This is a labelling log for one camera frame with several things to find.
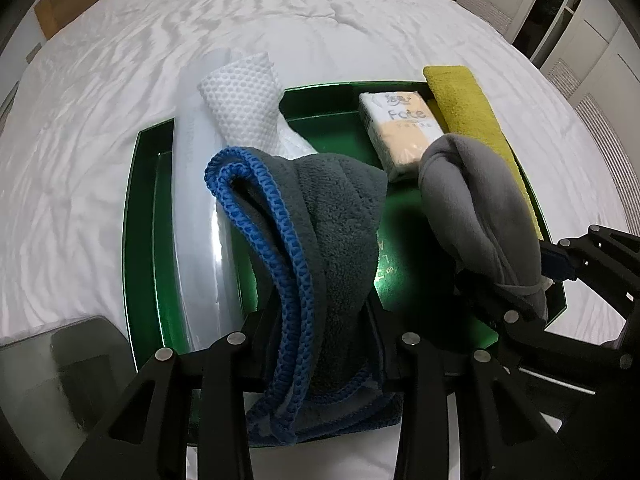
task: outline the green tray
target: green tray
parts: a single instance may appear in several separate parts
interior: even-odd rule
[[[433,99],[427,83],[328,84],[287,90],[280,110],[290,126],[318,152],[343,153],[379,168],[380,161],[357,112],[358,95],[385,91],[417,91],[425,101]],[[188,351],[174,268],[172,137],[173,121],[140,132],[129,175],[123,285],[130,341],[138,366],[162,346],[180,353]],[[522,168],[520,171],[543,237],[549,240],[538,202]],[[257,296],[248,248],[237,233],[232,243],[242,308],[251,312]],[[487,325],[451,302],[453,261],[428,226],[415,183],[389,185],[378,244],[380,260],[374,285],[386,309],[402,313],[412,330],[441,348],[465,352],[496,341],[496,333]],[[566,307],[562,284],[547,291],[547,303],[551,322]]]

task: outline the white dimpled towel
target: white dimpled towel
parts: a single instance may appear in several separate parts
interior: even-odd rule
[[[220,134],[230,146],[297,158],[316,150],[287,125],[278,104],[284,90],[265,52],[228,63],[198,85]]]

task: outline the gray towel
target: gray towel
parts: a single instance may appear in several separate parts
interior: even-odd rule
[[[205,181],[254,250],[258,307],[273,285],[282,306],[273,379],[247,413],[251,443],[379,424],[394,404],[370,377],[358,317],[378,266],[385,173],[333,153],[286,160],[232,147]]]
[[[418,186],[444,250],[459,265],[523,297],[546,320],[540,244],[502,158],[482,142],[447,134],[424,152]]]

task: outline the gray fabric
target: gray fabric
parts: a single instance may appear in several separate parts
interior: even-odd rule
[[[345,155],[318,153],[295,160],[249,149],[276,181],[303,248],[314,287],[314,355],[309,394],[345,385],[365,363],[358,314],[378,267],[376,231],[386,196],[386,174]],[[264,201],[246,183],[236,198],[284,258]],[[256,267],[259,295],[271,280]]]
[[[447,134],[424,152],[418,186],[444,250],[465,268],[523,297],[546,320],[540,244],[502,158],[477,140]]]

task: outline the white and orange tissue pack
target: white and orange tissue pack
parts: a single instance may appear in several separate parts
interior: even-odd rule
[[[358,111],[389,182],[416,178],[422,154],[443,134],[420,94],[363,93]]]

